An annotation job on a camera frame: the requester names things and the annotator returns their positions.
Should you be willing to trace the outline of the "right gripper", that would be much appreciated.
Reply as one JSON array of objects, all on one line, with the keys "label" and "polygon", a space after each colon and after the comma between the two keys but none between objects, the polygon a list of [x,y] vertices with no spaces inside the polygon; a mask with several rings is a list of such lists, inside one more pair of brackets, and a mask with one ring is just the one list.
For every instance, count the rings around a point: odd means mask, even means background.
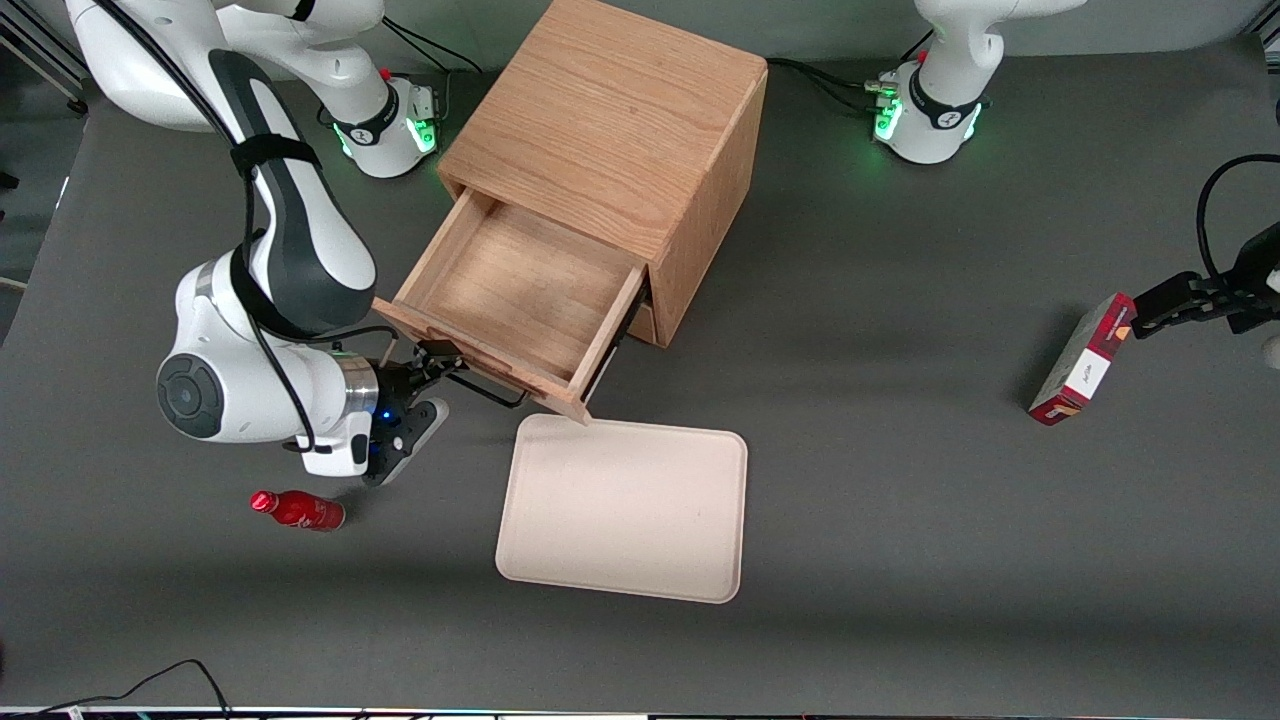
[{"label": "right gripper", "polygon": [[448,404],[428,397],[429,389],[442,383],[468,388],[463,354],[453,342],[417,342],[415,363],[375,370],[379,396],[369,436],[367,488],[393,482],[448,418]]}]

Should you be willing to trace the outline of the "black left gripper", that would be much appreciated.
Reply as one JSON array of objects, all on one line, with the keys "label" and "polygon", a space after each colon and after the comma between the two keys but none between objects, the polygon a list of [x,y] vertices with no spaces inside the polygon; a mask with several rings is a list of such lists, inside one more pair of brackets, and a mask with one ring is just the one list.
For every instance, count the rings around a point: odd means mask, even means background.
[{"label": "black left gripper", "polygon": [[1134,297],[1137,338],[1188,322],[1228,316],[1233,334],[1244,334],[1279,319],[1279,223],[1247,241],[1228,272],[1228,292],[1194,272],[1181,272]]}]

